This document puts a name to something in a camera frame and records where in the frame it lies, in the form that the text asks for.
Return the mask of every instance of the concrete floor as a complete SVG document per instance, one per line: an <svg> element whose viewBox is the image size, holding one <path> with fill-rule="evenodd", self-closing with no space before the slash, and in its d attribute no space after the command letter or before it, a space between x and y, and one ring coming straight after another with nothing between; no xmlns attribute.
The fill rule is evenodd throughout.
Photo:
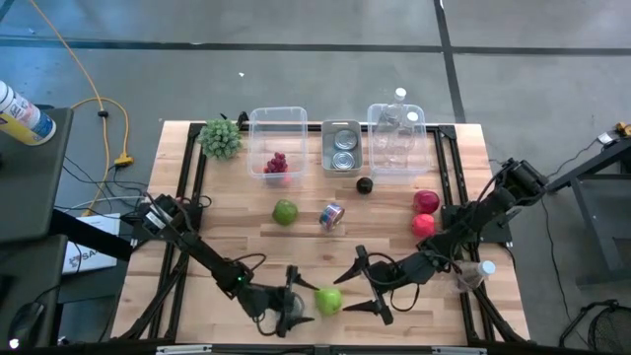
<svg viewBox="0 0 631 355"><path fill-rule="evenodd" d="M441 45L432 0L39 3L61 33L73 39ZM631 46L627 35L631 25L626 20L631 5L624 0L444 0L443 5L452 45ZM51 36L26 0L16 1L0 22L0 40ZM369 104L387 101L401 86L408 90L410 102L425 109L429 122L456 121L440 52L79 49L76 53L101 94L120 101L131 116L129 151L137 163L121 172L120 179L148 181L165 119L207 119L218 112L236 117L239 111L256 107L301 106L313 120L363 120ZM545 174L615 122L628 119L629 64L631 56L597 53L455 55L465 119L482 124L490 156L527 159ZM4 46L0 67L0 79L36 103L67 107L92 95L65 49ZM96 110L94 104L76 111L67 155L99 179L104 148ZM111 112L110 147L117 156L123 124L115 109ZM576 164L597 151L593 147ZM64 174L57 204L90 200L94 192L92 185ZM595 243L571 191L546 197L546 205L572 317L579 307L605 298L631 305L629 283L582 290L575 286L575 277L603 269L603 261L594 252ZM127 211L120 203L114 206L116 211ZM106 204L98 210L106 212ZM536 204L524 209L511 228L530 335L539 343L554 345L568 320L544 222ZM74 288L99 285L97 294L113 295L120 289L124 267L81 276L73 280ZM111 300L68 306L62 332L77 340L96 340ZM85 312L94 316L81 316ZM585 348L576 336L567 343Z"/></svg>

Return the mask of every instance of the wooden tabletop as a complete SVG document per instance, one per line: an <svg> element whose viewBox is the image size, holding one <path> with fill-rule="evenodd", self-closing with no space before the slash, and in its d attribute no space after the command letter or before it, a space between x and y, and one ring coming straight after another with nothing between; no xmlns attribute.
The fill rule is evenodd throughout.
<svg viewBox="0 0 631 355"><path fill-rule="evenodd" d="M149 191L175 196L177 181L190 121L166 121ZM479 124L457 124L457 143L464 170L469 199L477 198L491 178L486 147ZM320 134L309 133L308 170L299 184L287 188L267 188L247 172L247 136L245 147L228 162L208 160L202 194L213 199L204 210L200 235L213 249L225 257L235 258L251 252L267 254L266 262L256 269L254 282L282 285L288 264L310 283L325 287L346 271L353 262L356 245L380 251L401 259L415 251L416 240L410 232L412 195L418 189L435 190L442 196L436 148L428 140L431 170L411 185L378 185L366 196L355 190L356 177L325 178L321 168ZM446 149L450 180L455 181L449 145ZM190 196L199 146L187 184ZM370 171L365 167L362 176ZM457 190L452 195L457 203ZM286 198L298 205L300 215L290 227L275 224L271 211L275 203ZM346 209L342 223L331 234L325 234L317 222L329 202ZM435 214L437 227L440 216ZM129 262L112 336L120 335L140 316L156 292L165 244L150 242L136 251ZM486 282L489 298L509 324L528 338L526 318L520 291L509 255L497 246L480 246L480 257L497 265L497 271ZM245 261L253 266L256 258ZM368 281L357 277L338 285L344 305L373 299ZM396 290L394 303L399 308L411 305L416 287L408 285ZM392 310L394 323L385 326L381 318L370 313L341 312L322 317L314 305L313 291L295 286L306 303L305 315L315 321L293 328L286 338L263 337L247 317L239 303L230 301L216 287L210 272L197 261L188 266L184 289L178 342L204 343L288 343L288 344L361 344L361 345L461 345L465 344L459 298L448 292L447 275L437 274L420 288L420 298L413 310L400 313ZM483 336L479 308L472 298L476 330ZM167 327L172 298L166 300L162 317L162 335ZM263 330L273 328L274 315L267 313Z"/></svg>

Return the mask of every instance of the green apple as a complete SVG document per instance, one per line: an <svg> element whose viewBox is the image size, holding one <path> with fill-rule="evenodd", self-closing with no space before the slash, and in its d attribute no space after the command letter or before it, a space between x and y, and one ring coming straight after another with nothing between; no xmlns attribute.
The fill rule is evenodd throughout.
<svg viewBox="0 0 631 355"><path fill-rule="evenodd" d="M279 200L274 207L272 218L279 225L289 226L298 218L298 207L286 199Z"/></svg>
<svg viewBox="0 0 631 355"><path fill-rule="evenodd" d="M342 309L342 294L335 288L319 289L315 291L315 305L323 315L334 315Z"/></svg>

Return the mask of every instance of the white paper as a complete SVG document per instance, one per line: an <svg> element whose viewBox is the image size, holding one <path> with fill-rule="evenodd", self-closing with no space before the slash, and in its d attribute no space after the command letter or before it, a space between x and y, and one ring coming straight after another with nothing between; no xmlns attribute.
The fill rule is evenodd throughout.
<svg viewBox="0 0 631 355"><path fill-rule="evenodd" d="M104 232L118 236L120 220L115 218L119 218L120 213L111 213L106 216L107 217L78 217L77 219L95 228L99 228ZM77 245L77 247L79 247L81 251L81 270L79 270L79 272L116 266L116 259L114 257L101 254L94 249L80 245ZM62 274L77 272L77 267L79 266L79 252L77 251L77 247L75 247L75 244L72 242L68 242L66 245L66 256L64 257Z"/></svg>

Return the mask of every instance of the spray can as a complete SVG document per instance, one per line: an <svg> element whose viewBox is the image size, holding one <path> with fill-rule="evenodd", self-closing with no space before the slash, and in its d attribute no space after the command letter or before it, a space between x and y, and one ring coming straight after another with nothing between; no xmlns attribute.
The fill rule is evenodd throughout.
<svg viewBox="0 0 631 355"><path fill-rule="evenodd" d="M0 130L30 146L47 142L57 126L50 117L0 81Z"/></svg>

